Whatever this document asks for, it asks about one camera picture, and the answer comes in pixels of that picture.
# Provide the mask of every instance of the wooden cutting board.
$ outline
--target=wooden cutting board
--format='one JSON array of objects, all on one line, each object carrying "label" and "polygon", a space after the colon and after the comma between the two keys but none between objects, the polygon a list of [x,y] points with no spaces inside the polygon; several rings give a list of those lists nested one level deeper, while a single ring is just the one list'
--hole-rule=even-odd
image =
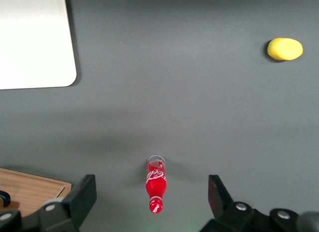
[{"label": "wooden cutting board", "polygon": [[11,196],[11,203],[6,208],[0,199],[0,211],[18,209],[24,217],[38,210],[50,199],[67,196],[71,191],[71,184],[0,168],[0,191]]}]

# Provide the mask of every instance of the white tray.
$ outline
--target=white tray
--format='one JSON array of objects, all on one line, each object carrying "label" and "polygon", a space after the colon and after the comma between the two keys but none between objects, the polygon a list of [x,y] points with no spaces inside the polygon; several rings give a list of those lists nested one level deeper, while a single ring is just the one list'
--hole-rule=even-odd
[{"label": "white tray", "polygon": [[75,78],[65,0],[0,0],[0,89],[62,87]]}]

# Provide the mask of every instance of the red bottle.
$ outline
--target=red bottle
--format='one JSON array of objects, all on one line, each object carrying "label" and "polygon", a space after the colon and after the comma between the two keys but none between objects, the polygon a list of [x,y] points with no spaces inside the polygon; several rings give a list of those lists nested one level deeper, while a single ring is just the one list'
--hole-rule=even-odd
[{"label": "red bottle", "polygon": [[146,191],[150,196],[150,210],[158,214],[163,209],[163,195],[166,190],[165,161],[161,156],[151,156],[148,160]]}]

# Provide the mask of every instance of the gray table surface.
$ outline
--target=gray table surface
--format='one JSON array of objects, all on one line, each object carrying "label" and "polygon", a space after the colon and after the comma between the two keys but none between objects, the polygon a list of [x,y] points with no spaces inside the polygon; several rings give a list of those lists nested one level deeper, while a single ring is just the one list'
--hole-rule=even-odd
[{"label": "gray table surface", "polygon": [[[209,174],[268,214],[319,204],[319,0],[68,0],[78,68],[65,88],[0,91],[0,167],[76,184],[83,232],[197,232]],[[294,61],[264,52],[275,37]],[[145,161],[167,158],[153,215]]]}]

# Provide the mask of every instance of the bottle cap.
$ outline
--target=bottle cap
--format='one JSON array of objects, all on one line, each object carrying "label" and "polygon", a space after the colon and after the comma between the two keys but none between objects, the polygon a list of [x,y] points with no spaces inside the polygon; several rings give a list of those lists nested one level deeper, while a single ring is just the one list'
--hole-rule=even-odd
[{"label": "bottle cap", "polygon": [[154,196],[150,199],[150,211],[158,214],[163,209],[163,200],[159,196]]}]

